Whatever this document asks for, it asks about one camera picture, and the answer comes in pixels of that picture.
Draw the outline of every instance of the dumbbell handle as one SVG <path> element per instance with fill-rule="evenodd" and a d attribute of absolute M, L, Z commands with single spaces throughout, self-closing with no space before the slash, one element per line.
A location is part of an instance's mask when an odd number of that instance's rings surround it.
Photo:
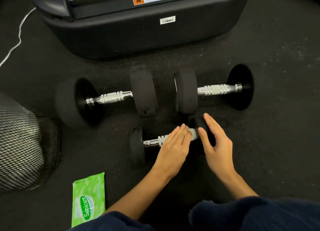
<path fill-rule="evenodd" d="M 241 83 L 235 85 L 229 84 L 216 84 L 216 85 L 207 85 L 204 87 L 198 88 L 198 95 L 224 95 L 231 93 L 240 93 L 242 91 Z"/>
<path fill-rule="evenodd" d="M 124 101 L 126 98 L 131 97 L 133 97 L 132 91 L 118 91 L 100 95 L 95 98 L 87 98 L 86 102 L 89 106 L 94 106 L 95 104 L 106 105 L 114 102 Z"/>
<path fill-rule="evenodd" d="M 190 128 L 189 131 L 192 133 L 191 141 L 196 140 L 198 137 L 197 137 L 195 129 Z M 158 136 L 158 138 L 143 141 L 143 146 L 144 146 L 144 148 L 161 147 L 162 144 L 164 144 L 166 142 L 168 136 L 169 135 Z"/>

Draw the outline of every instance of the wipe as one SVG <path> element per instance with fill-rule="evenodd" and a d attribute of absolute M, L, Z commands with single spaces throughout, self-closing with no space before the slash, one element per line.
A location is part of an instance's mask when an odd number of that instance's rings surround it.
<path fill-rule="evenodd" d="M 75 181 L 73 184 L 71 227 L 99 217 L 106 210 L 104 172 Z"/>

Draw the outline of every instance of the dumbbell weight plate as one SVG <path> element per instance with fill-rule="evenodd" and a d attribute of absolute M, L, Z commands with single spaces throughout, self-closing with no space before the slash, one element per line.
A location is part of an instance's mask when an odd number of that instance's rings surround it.
<path fill-rule="evenodd" d="M 132 67 L 130 82 L 139 116 L 154 116 L 158 110 L 158 103 L 151 72 L 146 66 Z"/>
<path fill-rule="evenodd" d="M 135 167 L 146 164 L 146 152 L 143 147 L 143 128 L 136 127 L 128 132 L 130 159 Z"/>
<path fill-rule="evenodd" d="M 236 65 L 230 72 L 227 84 L 241 83 L 241 93 L 225 95 L 227 102 L 236 110 L 242 111 L 250 106 L 254 95 L 254 77 L 244 64 Z"/>
<path fill-rule="evenodd" d="M 198 107 L 197 78 L 192 69 L 180 69 L 174 74 L 175 105 L 179 113 L 192 115 Z"/>
<path fill-rule="evenodd" d="M 206 121 L 204 120 L 203 117 L 192 118 L 190 120 L 190 125 L 189 126 L 190 126 L 190 128 L 194 128 L 198 139 L 200 139 L 200 136 L 199 136 L 199 133 L 198 133 L 198 128 L 202 127 L 207 132 L 208 139 L 209 139 L 209 142 L 210 142 L 211 146 L 214 147 L 216 145 L 216 139 L 215 139 L 213 133 L 210 131 L 210 128 L 208 127 L 208 125 L 207 125 L 207 123 L 206 123 Z"/>
<path fill-rule="evenodd" d="M 98 93 L 89 80 L 70 79 L 58 85 L 55 94 L 55 107 L 61 120 L 69 127 L 84 125 L 97 126 L 103 116 L 102 106 L 90 108 L 86 98 L 97 97 Z"/>

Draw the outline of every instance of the barcode sticker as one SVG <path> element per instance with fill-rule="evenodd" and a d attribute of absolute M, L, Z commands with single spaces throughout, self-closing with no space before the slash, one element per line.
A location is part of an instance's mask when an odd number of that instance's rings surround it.
<path fill-rule="evenodd" d="M 175 16 L 160 19 L 160 24 L 161 25 L 167 24 L 167 23 L 172 23 L 172 22 L 176 22 L 176 17 Z"/>

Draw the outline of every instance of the dumbbell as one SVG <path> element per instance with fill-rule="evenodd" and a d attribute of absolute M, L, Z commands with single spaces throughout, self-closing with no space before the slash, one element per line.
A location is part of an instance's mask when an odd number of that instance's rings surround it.
<path fill-rule="evenodd" d="M 244 64 L 238 64 L 231 70 L 226 84 L 198 87 L 192 69 L 180 69 L 175 72 L 174 83 L 176 110 L 186 115 L 196 112 L 198 96 L 226 95 L 231 107 L 242 111 L 249 107 L 254 95 L 254 78 L 250 69 Z"/>
<path fill-rule="evenodd" d="M 190 120 L 189 131 L 192 133 L 192 141 L 199 139 L 198 128 L 202 127 L 208 134 L 209 141 L 212 146 L 216 145 L 214 135 L 210 131 L 203 117 L 196 117 Z M 135 167 L 141 167 L 146 164 L 146 151 L 150 151 L 154 147 L 161 147 L 167 140 L 169 135 L 158 136 L 155 139 L 143 140 L 144 130 L 137 127 L 128 132 L 130 159 Z"/>
<path fill-rule="evenodd" d="M 130 69 L 131 91 L 98 95 L 85 78 L 70 79 L 58 85 L 55 106 L 59 117 L 69 127 L 97 126 L 103 117 L 102 105 L 134 98 L 141 117 L 153 116 L 158 109 L 151 72 L 145 66 Z"/>

